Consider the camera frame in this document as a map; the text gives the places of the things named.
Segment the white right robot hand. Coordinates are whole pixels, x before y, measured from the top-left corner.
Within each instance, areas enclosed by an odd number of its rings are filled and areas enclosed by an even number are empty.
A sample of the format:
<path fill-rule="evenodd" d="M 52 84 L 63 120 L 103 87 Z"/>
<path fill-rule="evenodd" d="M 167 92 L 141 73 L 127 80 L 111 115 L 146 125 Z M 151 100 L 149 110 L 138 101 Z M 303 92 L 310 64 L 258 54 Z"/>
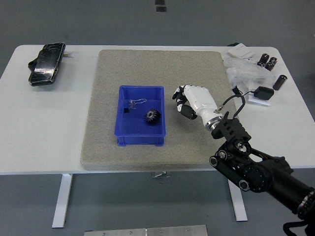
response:
<path fill-rule="evenodd" d="M 176 101 L 178 112 L 188 119 L 202 118 L 205 128 L 208 130 L 214 127 L 222 120 L 223 116 L 218 112 L 218 107 L 205 87 L 184 85 L 179 86 L 172 99 Z"/>

